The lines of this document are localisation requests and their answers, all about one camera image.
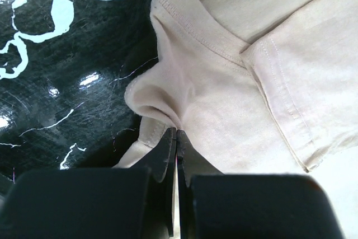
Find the beige t shirt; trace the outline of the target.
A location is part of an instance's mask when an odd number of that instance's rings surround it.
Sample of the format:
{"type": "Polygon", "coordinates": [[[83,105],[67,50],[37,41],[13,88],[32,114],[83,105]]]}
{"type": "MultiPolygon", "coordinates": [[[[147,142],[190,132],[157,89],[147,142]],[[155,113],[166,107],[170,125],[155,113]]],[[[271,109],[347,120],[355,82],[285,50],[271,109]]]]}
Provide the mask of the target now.
{"type": "Polygon", "coordinates": [[[130,167],[167,128],[228,174],[309,174],[357,237],[357,0],[152,0],[130,167]]]}

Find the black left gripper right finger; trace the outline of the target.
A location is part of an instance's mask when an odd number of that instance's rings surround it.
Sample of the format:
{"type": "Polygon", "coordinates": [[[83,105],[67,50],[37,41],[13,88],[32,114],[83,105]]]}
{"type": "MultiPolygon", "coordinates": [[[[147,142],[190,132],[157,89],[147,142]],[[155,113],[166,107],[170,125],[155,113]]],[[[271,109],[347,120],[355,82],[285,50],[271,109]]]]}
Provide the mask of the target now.
{"type": "Polygon", "coordinates": [[[182,130],[176,140],[182,238],[342,238],[323,189],[302,175],[225,175],[182,130]]]}

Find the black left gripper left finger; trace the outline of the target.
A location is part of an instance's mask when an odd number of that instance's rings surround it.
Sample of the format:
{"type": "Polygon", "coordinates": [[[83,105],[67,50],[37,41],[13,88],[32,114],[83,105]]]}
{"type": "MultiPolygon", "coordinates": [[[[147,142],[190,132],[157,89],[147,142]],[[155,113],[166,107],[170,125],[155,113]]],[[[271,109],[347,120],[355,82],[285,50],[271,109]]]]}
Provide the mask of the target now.
{"type": "Polygon", "coordinates": [[[176,133],[130,168],[23,174],[1,209],[1,237],[172,237],[176,133]]]}

